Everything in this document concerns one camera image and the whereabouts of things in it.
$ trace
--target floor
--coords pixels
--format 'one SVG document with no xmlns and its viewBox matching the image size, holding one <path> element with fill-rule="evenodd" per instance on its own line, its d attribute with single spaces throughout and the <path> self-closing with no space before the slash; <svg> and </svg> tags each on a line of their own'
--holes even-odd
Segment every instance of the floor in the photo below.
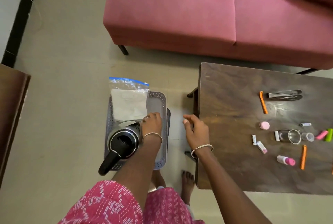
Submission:
<svg viewBox="0 0 333 224">
<path fill-rule="evenodd" d="M 201 62 L 298 72 L 300 69 L 128 47 L 124 56 L 102 24 L 105 0 L 35 0 L 16 68 L 32 75 L 0 190 L 0 222 L 57 223 L 97 181 L 103 160 L 108 77 L 148 82 L 167 96 L 172 118 L 168 161 L 161 170 L 180 190 L 181 170 L 194 172 L 182 115 Z M 313 75 L 333 77 L 333 71 Z M 247 193 L 275 223 L 328 223 L 331 196 Z M 196 218 L 223 222 L 211 191 L 195 189 Z"/>
</svg>

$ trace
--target pink patterned sleeve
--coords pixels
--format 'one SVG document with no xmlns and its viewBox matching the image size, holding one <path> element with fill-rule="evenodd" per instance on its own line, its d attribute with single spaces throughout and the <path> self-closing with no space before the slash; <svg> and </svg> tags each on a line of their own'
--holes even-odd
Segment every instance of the pink patterned sleeve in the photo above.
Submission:
<svg viewBox="0 0 333 224">
<path fill-rule="evenodd" d="M 143 223 L 139 203 L 115 181 L 98 182 L 69 210 L 58 224 Z"/>
</svg>

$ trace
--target pink sofa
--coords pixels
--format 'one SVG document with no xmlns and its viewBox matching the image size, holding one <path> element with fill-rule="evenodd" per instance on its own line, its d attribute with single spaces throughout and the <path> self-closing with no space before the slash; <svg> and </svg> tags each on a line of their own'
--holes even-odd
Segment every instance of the pink sofa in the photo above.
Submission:
<svg viewBox="0 0 333 224">
<path fill-rule="evenodd" d="M 117 45 L 333 68 L 333 10 L 305 0 L 106 0 L 104 25 Z"/>
</svg>

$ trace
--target gold bangle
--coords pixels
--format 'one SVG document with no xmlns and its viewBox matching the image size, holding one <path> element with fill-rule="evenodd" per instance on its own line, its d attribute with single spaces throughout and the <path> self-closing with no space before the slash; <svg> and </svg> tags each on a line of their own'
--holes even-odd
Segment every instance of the gold bangle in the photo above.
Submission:
<svg viewBox="0 0 333 224">
<path fill-rule="evenodd" d="M 151 132 L 151 133 L 145 134 L 145 135 L 142 137 L 142 142 L 144 142 L 144 138 L 145 138 L 147 135 L 151 135 L 151 134 L 158 135 L 158 136 L 161 138 L 161 143 L 162 143 L 162 141 L 163 141 L 163 138 L 161 137 L 161 135 L 160 135 L 160 134 L 158 134 L 158 133 L 155 133 L 155 132 Z"/>
<path fill-rule="evenodd" d="M 210 147 L 211 147 L 211 150 L 213 151 L 213 149 L 214 149 L 213 145 L 210 145 L 210 144 L 204 144 L 204 145 L 201 145 L 201 146 L 195 148 L 194 150 L 192 150 L 192 152 L 191 152 L 191 156 L 192 156 L 193 158 L 198 158 L 197 156 L 193 156 L 194 151 L 196 151 L 196 150 L 198 150 L 198 149 L 200 149 L 200 148 L 202 148 L 202 147 L 208 147 L 208 146 L 210 146 Z"/>
</svg>

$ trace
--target orange plastic clip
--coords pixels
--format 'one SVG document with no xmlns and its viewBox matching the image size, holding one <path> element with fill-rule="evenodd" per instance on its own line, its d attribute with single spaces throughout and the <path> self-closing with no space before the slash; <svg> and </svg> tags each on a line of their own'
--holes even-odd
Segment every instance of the orange plastic clip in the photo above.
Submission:
<svg viewBox="0 0 333 224">
<path fill-rule="evenodd" d="M 264 109 L 264 113 L 265 113 L 265 114 L 268 114 L 268 111 L 267 111 L 267 108 L 266 108 L 266 105 L 265 105 L 264 99 L 263 99 L 263 97 L 262 97 L 262 91 L 259 93 L 259 96 L 260 96 L 260 101 L 261 101 L 262 108 Z"/>
<path fill-rule="evenodd" d="M 302 154 L 302 161 L 301 161 L 301 169 L 304 170 L 305 167 L 305 160 L 306 160 L 306 145 L 303 145 L 303 154 Z"/>
</svg>

